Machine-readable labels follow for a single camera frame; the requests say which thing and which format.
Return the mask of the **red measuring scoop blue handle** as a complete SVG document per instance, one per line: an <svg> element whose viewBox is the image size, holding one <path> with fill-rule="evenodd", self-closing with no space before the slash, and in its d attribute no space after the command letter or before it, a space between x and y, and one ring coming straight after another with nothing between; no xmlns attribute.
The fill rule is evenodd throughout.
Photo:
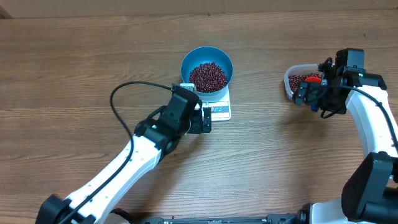
<svg viewBox="0 0 398 224"><path fill-rule="evenodd" d="M319 77L307 77L307 78L305 79L305 81L306 81L306 82L310 82L310 83L321 83L321 82L322 82L321 78L319 78ZM311 106L311 110L312 110L313 112L318 112L319 107L317 107L317 106Z"/></svg>

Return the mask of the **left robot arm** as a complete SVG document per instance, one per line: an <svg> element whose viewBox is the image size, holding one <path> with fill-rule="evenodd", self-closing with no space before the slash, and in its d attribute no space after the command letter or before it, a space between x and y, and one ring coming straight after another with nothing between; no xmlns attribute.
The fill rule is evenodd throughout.
<svg viewBox="0 0 398 224"><path fill-rule="evenodd" d="M65 199L51 195L40 206L36 223L104 223L129 189L177 147L187 133L211 131L211 110L192 83L173 84L166 106L153 111L134 130L125 148L93 179Z"/></svg>

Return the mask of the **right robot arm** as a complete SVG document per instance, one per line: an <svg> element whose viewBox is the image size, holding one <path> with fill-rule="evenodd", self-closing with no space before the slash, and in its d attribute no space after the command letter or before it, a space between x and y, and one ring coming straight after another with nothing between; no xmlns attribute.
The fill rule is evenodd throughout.
<svg viewBox="0 0 398 224"><path fill-rule="evenodd" d="M327 119L350 113L364 160L341 197L308 203L298 215L278 215L279 223L397 223L397 123L381 75L364 67L364 50L347 48L320 64L295 65L284 77L287 98L308 105Z"/></svg>

